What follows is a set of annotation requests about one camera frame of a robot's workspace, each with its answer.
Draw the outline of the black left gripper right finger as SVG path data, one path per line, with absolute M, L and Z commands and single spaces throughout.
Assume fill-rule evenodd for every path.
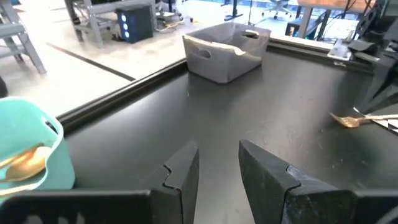
M 247 139 L 238 157 L 255 224 L 398 224 L 398 190 L 338 189 Z

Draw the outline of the teal plastic bin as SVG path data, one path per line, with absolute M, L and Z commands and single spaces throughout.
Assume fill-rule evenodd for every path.
M 0 166 L 0 191 L 28 185 L 28 190 L 70 190 L 75 171 L 64 138 L 64 129 L 56 117 L 25 98 L 0 99 L 0 163 L 42 143 L 50 147 L 45 170 L 27 180 L 2 182 L 10 168 Z

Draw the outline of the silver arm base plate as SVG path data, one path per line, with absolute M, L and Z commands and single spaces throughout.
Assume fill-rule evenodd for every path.
M 327 57 L 341 61 L 349 61 L 351 56 L 352 52 L 347 47 L 345 39 L 338 39 L 327 54 Z

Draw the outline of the gold fork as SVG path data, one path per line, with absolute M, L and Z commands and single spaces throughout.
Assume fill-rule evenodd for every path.
M 340 117 L 337 116 L 333 113 L 330 113 L 333 119 L 335 119 L 337 122 L 339 122 L 342 126 L 346 128 L 357 128 L 361 125 L 361 123 L 370 121 L 370 120 L 376 120 L 376 121 L 384 121 L 388 119 L 398 119 L 398 115 L 396 114 L 389 114 L 389 115 L 375 115 L 375 116 L 362 116 L 358 118 L 350 117 L 350 116 L 345 116 L 345 117 Z

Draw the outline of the wooden top table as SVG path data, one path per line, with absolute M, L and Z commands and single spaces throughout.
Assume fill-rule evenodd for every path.
M 316 40 L 324 39 L 326 28 L 329 28 L 331 22 L 338 19 L 344 19 L 347 14 L 358 14 L 362 17 L 375 4 L 376 0 L 297 0 L 299 14 L 303 11 L 303 17 L 297 33 L 297 37 L 304 39 L 307 35 L 307 29 L 315 8 L 324 9 L 325 12 L 320 16 L 321 28 L 318 31 Z

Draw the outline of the black computer tower blue lights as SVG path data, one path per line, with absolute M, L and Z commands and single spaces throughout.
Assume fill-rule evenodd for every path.
M 116 9 L 120 38 L 131 44 L 153 37 L 149 5 L 136 5 Z

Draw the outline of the grey plastic bin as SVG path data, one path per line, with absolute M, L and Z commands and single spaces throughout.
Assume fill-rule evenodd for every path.
M 271 30 L 225 22 L 185 35 L 215 45 L 208 47 L 183 40 L 188 69 L 203 78 L 224 84 L 261 65 Z

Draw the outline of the black desk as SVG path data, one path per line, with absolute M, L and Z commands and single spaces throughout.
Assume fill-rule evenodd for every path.
M 242 16 L 243 14 L 238 13 L 238 0 L 223 0 L 224 3 L 221 6 L 227 6 L 227 5 L 232 5 L 232 11 L 231 14 L 228 14 L 224 17 L 224 21 L 231 21 L 237 17 Z

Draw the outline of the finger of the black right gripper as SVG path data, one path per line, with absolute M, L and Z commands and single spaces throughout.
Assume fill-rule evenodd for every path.
M 396 104 L 398 104 L 398 92 L 380 93 L 367 104 L 365 113 L 369 114 Z
M 355 106 L 360 113 L 370 113 L 380 108 L 387 96 L 387 79 L 389 77 L 389 59 L 380 58 L 374 64 L 373 79 L 363 99 Z

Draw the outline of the grey office chair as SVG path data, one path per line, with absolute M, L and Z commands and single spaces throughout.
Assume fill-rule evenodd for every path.
M 292 17 L 292 12 L 287 8 L 285 8 L 290 0 L 269 0 L 269 1 L 271 2 L 272 7 L 263 10 L 262 16 L 266 11 L 269 12 L 274 11 L 275 12 L 274 19 L 277 19 L 279 12 L 283 11 L 285 12 L 286 15 L 289 15 L 290 18 Z

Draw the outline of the black aluminium table frame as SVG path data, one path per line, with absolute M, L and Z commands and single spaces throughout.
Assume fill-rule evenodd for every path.
M 326 55 L 328 50 L 322 47 L 289 42 L 272 37 L 269 39 L 266 50 L 267 54 L 269 52 L 365 73 L 368 73 L 368 69 L 371 67 L 370 63 L 364 60 L 342 61 L 330 58 Z M 137 100 L 143 97 L 153 88 L 160 87 L 187 71 L 187 59 L 183 58 L 155 73 L 151 73 L 141 80 L 133 81 L 118 90 L 57 116 L 58 121 L 63 126 L 64 135 L 68 135 L 89 122 L 99 119 L 118 106 L 125 105 L 129 100 Z

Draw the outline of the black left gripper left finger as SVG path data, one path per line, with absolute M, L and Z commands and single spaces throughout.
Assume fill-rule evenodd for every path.
M 35 190 L 0 205 L 0 224 L 193 224 L 199 150 L 188 142 L 128 190 Z

